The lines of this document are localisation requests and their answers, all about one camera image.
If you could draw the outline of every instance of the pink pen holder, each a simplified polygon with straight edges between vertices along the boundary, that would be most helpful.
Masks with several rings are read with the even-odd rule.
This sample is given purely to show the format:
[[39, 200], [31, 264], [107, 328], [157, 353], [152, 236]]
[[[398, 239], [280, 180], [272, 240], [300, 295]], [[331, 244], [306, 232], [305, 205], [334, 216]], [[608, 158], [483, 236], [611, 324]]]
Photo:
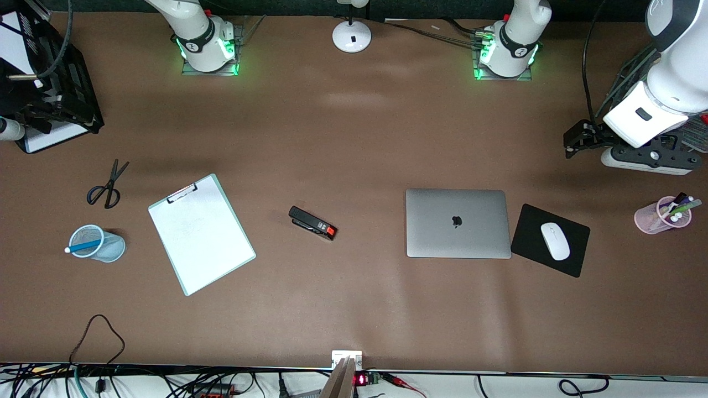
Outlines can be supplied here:
[[671, 222], [670, 216], [662, 218], [668, 212], [668, 205], [675, 196], [664, 196], [658, 202], [643, 207], [634, 213], [634, 223], [645, 234], [658, 234], [669, 229], [683, 228], [691, 223], [691, 210], [684, 213], [677, 222]]

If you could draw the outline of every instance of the silver laptop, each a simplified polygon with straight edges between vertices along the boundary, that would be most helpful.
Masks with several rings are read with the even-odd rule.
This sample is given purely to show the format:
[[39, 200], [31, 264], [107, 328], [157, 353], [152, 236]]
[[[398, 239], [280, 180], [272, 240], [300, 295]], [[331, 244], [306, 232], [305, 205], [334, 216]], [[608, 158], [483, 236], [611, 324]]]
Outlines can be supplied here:
[[408, 189], [408, 257], [511, 258], [503, 191]]

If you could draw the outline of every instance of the scissors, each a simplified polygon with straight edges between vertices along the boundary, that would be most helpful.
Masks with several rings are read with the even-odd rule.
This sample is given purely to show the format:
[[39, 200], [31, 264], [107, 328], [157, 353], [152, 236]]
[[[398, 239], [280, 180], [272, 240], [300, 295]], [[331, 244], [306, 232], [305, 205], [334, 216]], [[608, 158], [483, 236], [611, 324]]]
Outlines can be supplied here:
[[[123, 173], [123, 170], [128, 167], [128, 164], [130, 164], [130, 162], [126, 161], [123, 167], [118, 170], [118, 159], [113, 162], [113, 169], [110, 171], [110, 179], [108, 180], [108, 183], [104, 186], [94, 186], [86, 194], [86, 201], [89, 203], [89, 205], [96, 204], [98, 198], [100, 198], [101, 195], [103, 195], [103, 193], [106, 191], [108, 191], [108, 197], [105, 199], [105, 205], [103, 207], [106, 209], [110, 209], [118, 204], [118, 201], [120, 200], [120, 192], [118, 192], [117, 189], [113, 189], [113, 184], [115, 184], [115, 180], [120, 177], [120, 174]], [[111, 202], [110, 199], [113, 197], [113, 194], [115, 194], [115, 200]]]

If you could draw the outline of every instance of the black mouse pad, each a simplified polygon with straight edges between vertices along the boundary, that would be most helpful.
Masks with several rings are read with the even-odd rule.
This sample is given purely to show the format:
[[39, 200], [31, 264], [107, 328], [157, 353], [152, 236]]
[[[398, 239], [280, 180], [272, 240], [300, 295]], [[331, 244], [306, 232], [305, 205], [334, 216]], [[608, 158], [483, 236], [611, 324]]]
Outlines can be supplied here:
[[[566, 235], [571, 255], [565, 260], [555, 261], [546, 247], [546, 242], [541, 235], [541, 225], [547, 222], [558, 224]], [[590, 228], [585, 225], [524, 204], [521, 208], [519, 223], [516, 224], [514, 240], [511, 242], [511, 251], [577, 278], [583, 268], [589, 237]]]

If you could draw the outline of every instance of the brown table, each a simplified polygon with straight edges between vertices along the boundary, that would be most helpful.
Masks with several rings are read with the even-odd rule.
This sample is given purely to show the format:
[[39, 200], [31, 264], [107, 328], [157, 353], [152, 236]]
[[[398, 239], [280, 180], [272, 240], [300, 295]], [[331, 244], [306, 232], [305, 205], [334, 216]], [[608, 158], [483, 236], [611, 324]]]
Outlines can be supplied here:
[[[475, 81], [469, 51], [379, 23], [370, 48], [344, 54], [339, 22], [268, 17], [241, 76], [182, 77], [160, 15], [77, 14], [105, 127], [31, 156], [0, 147], [0, 360], [66, 360], [104, 313], [124, 363], [327, 366], [344, 348], [377, 368], [708, 375], [708, 216], [656, 236], [632, 221], [663, 195], [708, 198], [708, 169], [609, 169], [600, 150], [565, 160], [561, 136], [586, 114], [587, 24], [551, 24], [520, 83]], [[456, 35], [411, 22], [431, 23]], [[646, 41], [642, 24], [598, 26], [596, 105]], [[122, 201], [87, 205], [114, 158], [130, 161]], [[258, 257], [185, 297], [147, 207], [209, 173]], [[523, 203], [588, 225], [582, 276], [519, 256], [407, 258], [411, 187], [504, 190], [512, 231]], [[297, 203], [337, 239], [291, 225]], [[62, 253], [88, 223], [125, 237], [118, 262]], [[98, 323], [78, 359], [118, 346]]]

